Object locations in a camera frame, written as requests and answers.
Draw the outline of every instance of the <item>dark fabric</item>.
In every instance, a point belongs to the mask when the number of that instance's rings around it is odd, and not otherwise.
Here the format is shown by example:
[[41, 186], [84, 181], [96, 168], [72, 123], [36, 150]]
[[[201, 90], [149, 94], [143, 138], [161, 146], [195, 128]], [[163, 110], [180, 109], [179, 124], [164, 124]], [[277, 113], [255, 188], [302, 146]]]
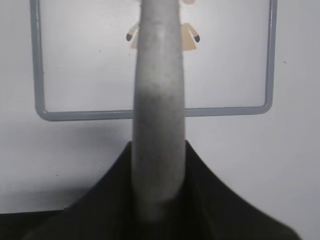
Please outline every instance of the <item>dark fabric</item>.
[[28, 240], [298, 240], [224, 185], [186, 143], [186, 179], [166, 222], [134, 221], [128, 144], [100, 182], [80, 201], [29, 234]]
[[207, 239], [299, 240], [289, 227], [230, 190], [186, 144], [186, 184]]

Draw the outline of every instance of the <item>character's hand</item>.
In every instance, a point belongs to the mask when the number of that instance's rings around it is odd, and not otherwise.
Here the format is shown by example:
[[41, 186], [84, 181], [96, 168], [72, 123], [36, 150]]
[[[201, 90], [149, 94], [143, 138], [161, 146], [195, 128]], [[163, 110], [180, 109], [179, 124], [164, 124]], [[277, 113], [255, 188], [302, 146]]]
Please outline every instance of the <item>character's hand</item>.
[[194, 40], [195, 40], [197, 43], [200, 42], [200, 37], [199, 37], [199, 35], [195, 36], [195, 37], [194, 37]]
[[126, 35], [126, 40], [127, 40], [128, 42], [130, 42], [131, 39], [132, 39], [132, 35], [128, 33], [128, 34]]

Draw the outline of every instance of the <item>gray post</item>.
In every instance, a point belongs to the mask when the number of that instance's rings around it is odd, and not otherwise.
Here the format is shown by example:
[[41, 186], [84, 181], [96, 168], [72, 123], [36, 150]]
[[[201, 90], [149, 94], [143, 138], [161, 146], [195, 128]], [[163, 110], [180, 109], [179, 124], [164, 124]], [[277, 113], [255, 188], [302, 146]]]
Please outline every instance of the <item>gray post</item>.
[[185, 178], [185, 99], [178, 0], [142, 0], [132, 185], [141, 221], [166, 217]]

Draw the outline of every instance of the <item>white board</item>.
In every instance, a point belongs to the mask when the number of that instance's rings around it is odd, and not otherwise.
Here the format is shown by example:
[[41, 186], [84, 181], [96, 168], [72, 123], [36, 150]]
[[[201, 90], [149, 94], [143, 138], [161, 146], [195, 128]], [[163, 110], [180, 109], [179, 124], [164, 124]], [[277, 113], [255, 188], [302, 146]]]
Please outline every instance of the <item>white board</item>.
[[[200, 37], [183, 53], [187, 108], [264, 105], [269, 2], [181, 1], [181, 23]], [[133, 108], [137, 33], [126, 35], [139, 11], [136, 0], [40, 1], [47, 111]]]

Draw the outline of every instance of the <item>white wall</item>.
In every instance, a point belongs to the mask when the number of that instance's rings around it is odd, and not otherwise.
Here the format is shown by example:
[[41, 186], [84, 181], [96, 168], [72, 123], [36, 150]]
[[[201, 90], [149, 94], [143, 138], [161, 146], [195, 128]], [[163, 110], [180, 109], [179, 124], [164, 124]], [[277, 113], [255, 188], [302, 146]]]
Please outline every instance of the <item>white wall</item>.
[[[187, 119], [187, 138], [233, 190], [320, 236], [320, 2], [280, 0], [274, 104], [257, 116]], [[130, 120], [46, 122], [34, 111], [29, 2], [0, 1], [0, 213], [56, 210], [103, 175]]]

